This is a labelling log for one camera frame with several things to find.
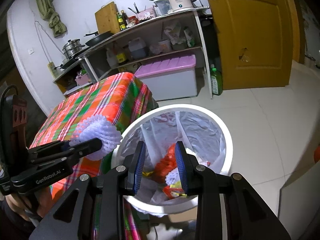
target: black frying pan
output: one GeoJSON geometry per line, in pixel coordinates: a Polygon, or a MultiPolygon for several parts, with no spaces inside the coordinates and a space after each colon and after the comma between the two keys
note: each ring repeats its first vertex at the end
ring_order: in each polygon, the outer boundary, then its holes
{"type": "Polygon", "coordinates": [[[113,33],[111,31],[99,34],[98,32],[95,33],[89,33],[86,34],[84,37],[86,36],[90,36],[90,35],[96,35],[94,38],[92,38],[91,40],[87,41],[85,44],[89,47],[92,47],[96,44],[98,44],[101,41],[104,41],[105,39],[111,37],[113,35],[113,33]]]}

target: hanging cloth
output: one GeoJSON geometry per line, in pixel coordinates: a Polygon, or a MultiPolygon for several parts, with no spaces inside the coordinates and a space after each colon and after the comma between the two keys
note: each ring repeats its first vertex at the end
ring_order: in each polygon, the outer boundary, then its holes
{"type": "Polygon", "coordinates": [[[61,22],[59,14],[55,11],[50,0],[36,0],[39,13],[42,19],[49,21],[49,27],[53,30],[53,36],[59,35],[67,31],[67,27],[61,22]]]}

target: person's hand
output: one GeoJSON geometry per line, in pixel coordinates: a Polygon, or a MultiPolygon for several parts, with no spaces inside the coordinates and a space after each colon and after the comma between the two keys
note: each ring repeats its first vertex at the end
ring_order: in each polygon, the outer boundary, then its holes
{"type": "MultiPolygon", "coordinates": [[[[23,198],[25,203],[30,207],[31,206],[30,201],[25,196],[21,196],[21,197],[23,198]]],[[[17,196],[16,193],[5,196],[5,199],[7,200],[7,203],[9,207],[12,209],[12,211],[20,215],[24,220],[30,221],[29,217],[24,211],[27,208],[22,203],[22,201],[20,200],[20,198],[17,196]]],[[[51,196],[49,187],[46,187],[40,190],[38,202],[39,202],[39,207],[38,207],[37,213],[40,217],[43,218],[49,212],[50,208],[52,208],[53,206],[52,196],[51,196]]]]}

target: pink lid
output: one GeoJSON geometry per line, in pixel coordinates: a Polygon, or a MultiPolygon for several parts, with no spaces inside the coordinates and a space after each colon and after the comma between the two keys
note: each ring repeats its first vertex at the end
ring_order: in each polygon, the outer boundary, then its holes
{"type": "Polygon", "coordinates": [[[196,56],[189,55],[183,57],[164,58],[163,60],[150,62],[142,65],[135,73],[137,78],[147,77],[154,74],[180,70],[184,68],[193,68],[196,66],[196,56]]]}

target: yellow door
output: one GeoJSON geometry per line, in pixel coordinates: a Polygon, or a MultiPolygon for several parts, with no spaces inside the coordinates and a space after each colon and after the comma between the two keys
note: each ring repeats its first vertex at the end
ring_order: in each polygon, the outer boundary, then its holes
{"type": "Polygon", "coordinates": [[[223,89],[289,83],[292,23],[287,0],[208,0],[216,24],[223,89]]]}

